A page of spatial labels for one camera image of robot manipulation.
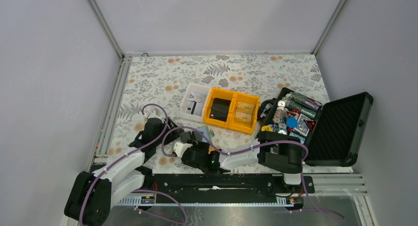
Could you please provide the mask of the yellow plastic divided bin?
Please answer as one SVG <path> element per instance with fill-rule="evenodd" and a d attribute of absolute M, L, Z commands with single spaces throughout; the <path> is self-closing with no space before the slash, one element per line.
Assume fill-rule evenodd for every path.
<path fill-rule="evenodd" d="M 211 119 L 209 117 L 210 108 L 212 106 L 212 102 L 214 98 L 222 98 L 231 101 L 229 114 L 227 118 L 227 122 L 222 122 L 219 120 Z M 236 105 L 237 102 L 244 102 L 250 103 L 255 105 L 255 110 L 253 113 L 253 120 L 251 125 L 242 124 L 234 121 L 234 115 L 236 112 Z M 247 134 L 252 134 L 254 132 L 256 123 L 257 123 L 257 112 L 260 105 L 260 97 L 241 93 L 241 92 L 234 92 L 230 90 L 225 90 L 221 88 L 213 87 L 209 94 L 209 98 L 204 110 L 203 122 L 205 124 L 214 125 L 217 127 L 231 129 L 235 131 L 240 131 Z"/>

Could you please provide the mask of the green card holder wallet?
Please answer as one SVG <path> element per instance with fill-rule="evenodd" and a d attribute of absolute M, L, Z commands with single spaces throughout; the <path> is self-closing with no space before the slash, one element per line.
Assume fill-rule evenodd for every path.
<path fill-rule="evenodd" d="M 195 139 L 200 142 L 207 143 L 207 140 L 204 139 L 206 137 L 208 140 L 212 141 L 212 137 L 214 137 L 214 132 L 211 131 L 208 126 L 202 126 L 196 128 L 197 131 L 193 131 L 193 134 L 195 135 Z"/>

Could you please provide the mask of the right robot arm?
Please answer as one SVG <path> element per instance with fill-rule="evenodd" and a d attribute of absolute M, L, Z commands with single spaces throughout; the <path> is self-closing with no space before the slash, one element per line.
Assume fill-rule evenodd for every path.
<path fill-rule="evenodd" d="M 308 148 L 297 137 L 262 131 L 252 142 L 233 149 L 210 151 L 208 141 L 176 142 L 173 152 L 184 165 L 205 174 L 226 173 L 241 166 L 260 164 L 283 174 L 284 189 L 294 193 L 302 186 L 303 162 Z"/>

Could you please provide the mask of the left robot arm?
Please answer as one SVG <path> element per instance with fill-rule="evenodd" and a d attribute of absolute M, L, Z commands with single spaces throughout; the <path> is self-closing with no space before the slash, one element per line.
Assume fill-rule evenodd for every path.
<path fill-rule="evenodd" d="M 152 188 L 151 170 L 143 166 L 161 144 L 169 144 L 183 133 L 172 120 L 149 118 L 144 129 L 128 145 L 123 160 L 114 160 L 93 172 L 83 171 L 74 181 L 64 215 L 85 226 L 101 226 L 121 199 L 138 189 Z"/>

